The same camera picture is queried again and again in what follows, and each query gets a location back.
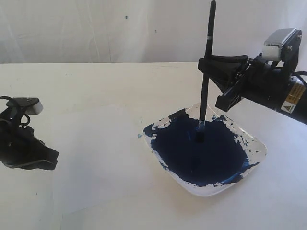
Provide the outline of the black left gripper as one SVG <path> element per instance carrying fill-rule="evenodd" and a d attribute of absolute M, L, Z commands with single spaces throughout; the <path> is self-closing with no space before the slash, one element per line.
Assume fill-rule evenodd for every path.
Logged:
<path fill-rule="evenodd" d="M 34 130 L 16 121 L 17 111 L 7 108 L 0 114 L 0 161 L 8 168 L 55 170 L 59 152 L 43 148 Z"/>

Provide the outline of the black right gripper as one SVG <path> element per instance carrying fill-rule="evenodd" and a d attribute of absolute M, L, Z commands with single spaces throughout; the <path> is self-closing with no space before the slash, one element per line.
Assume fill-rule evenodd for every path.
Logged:
<path fill-rule="evenodd" d="M 222 92 L 217 96 L 215 107 L 228 112 L 243 98 L 281 113 L 303 124 L 307 123 L 307 82 L 296 72 L 298 55 L 292 56 L 277 66 L 274 61 L 268 64 L 261 55 L 252 60 L 249 67 L 238 75 L 237 81 L 228 82 L 213 73 L 236 72 L 248 61 L 248 55 L 216 56 L 200 58 L 198 70 L 207 73 L 209 79 Z"/>

